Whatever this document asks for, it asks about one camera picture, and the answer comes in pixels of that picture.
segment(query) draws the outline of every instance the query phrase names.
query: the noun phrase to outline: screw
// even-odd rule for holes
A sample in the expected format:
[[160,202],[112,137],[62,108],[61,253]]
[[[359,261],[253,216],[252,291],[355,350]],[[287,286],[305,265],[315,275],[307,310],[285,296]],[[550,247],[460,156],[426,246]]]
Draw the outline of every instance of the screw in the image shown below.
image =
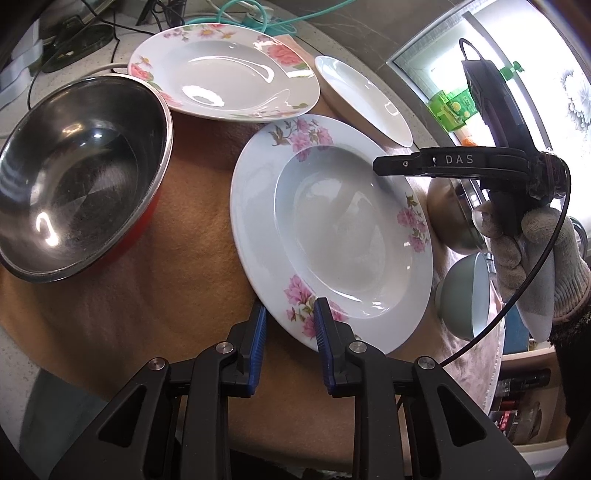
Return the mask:
[[166,365],[166,360],[164,358],[159,357],[159,356],[157,356],[156,358],[153,358],[152,360],[150,360],[148,362],[148,368],[150,370],[154,370],[155,372],[157,372],[158,370],[162,370],[165,365]]
[[234,346],[230,342],[220,342],[216,345],[216,351],[218,353],[226,354],[234,350]]
[[435,368],[435,360],[430,356],[422,356],[418,359],[417,363],[423,370],[432,370]]
[[351,342],[349,344],[349,350],[353,353],[363,353],[368,349],[368,346],[365,345],[363,342]]

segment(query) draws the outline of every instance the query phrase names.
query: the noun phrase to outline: metal bowl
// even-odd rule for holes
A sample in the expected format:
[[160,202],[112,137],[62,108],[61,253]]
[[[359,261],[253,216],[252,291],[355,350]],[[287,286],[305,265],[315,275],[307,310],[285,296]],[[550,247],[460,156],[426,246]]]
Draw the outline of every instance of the metal bowl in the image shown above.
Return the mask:
[[487,253],[485,239],[472,220],[474,208],[485,201],[475,180],[431,179],[427,211],[439,240],[462,255]]
[[0,153],[0,260],[31,282],[61,280],[146,227],[172,149],[164,99],[109,74],[53,92]]

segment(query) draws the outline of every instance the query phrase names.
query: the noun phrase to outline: window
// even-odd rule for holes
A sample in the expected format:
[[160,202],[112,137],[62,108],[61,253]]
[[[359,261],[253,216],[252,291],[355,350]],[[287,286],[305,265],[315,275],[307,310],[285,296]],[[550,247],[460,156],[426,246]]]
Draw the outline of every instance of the window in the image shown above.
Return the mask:
[[[551,146],[568,162],[573,178],[569,214],[591,233],[591,209],[585,206],[591,179],[591,85],[571,49],[527,0],[475,0],[406,46],[392,62],[428,98],[440,90],[451,92],[466,86],[458,45],[462,37],[498,68],[507,60],[523,67],[517,81],[507,85],[538,149]],[[469,118],[466,127],[478,144],[493,145],[480,115]]]

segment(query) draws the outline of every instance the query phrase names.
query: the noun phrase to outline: table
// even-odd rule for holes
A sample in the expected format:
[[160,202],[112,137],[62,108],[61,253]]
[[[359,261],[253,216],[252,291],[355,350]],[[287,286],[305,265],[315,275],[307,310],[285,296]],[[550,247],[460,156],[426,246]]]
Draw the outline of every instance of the table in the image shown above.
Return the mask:
[[[313,113],[335,116],[322,100]],[[129,252],[54,284],[32,285],[0,271],[0,324],[17,345],[39,366],[103,398],[154,356],[179,361],[224,339],[254,299],[233,245],[228,203],[235,161],[259,126],[176,113],[173,122],[160,203]],[[412,186],[426,210],[424,183]],[[436,284],[457,255],[432,230],[431,239]],[[433,297],[393,356],[442,360],[464,344],[437,318]],[[501,335],[497,327],[448,367],[484,409],[498,375]],[[316,354],[276,323],[268,325],[256,396],[230,399],[229,409],[237,449],[295,465],[350,468],[353,399],[329,397]]]

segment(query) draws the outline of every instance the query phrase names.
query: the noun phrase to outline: white plate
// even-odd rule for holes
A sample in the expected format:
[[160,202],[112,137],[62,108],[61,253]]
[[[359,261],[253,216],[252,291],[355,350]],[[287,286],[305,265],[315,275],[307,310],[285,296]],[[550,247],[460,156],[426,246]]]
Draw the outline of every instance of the white plate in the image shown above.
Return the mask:
[[[327,92],[331,106],[340,110],[339,106],[342,106],[342,101],[345,101],[347,106],[365,118],[370,126],[372,125],[389,139],[403,147],[410,147],[413,144],[413,135],[406,120],[382,90],[340,60],[321,55],[316,57],[314,62],[322,79],[340,96],[340,104],[331,102],[331,92]],[[346,112],[345,118],[350,118],[349,112]],[[365,131],[363,126],[361,130],[373,137],[372,133]]]
[[150,37],[128,73],[157,88],[168,106],[217,120],[272,122],[310,110],[314,71],[292,49],[250,28],[197,24]]
[[383,352],[417,327],[431,292],[433,254],[405,177],[378,177],[382,149],[319,115],[279,121],[242,151],[230,191],[232,232],[256,294],[290,334],[317,349],[312,307]]

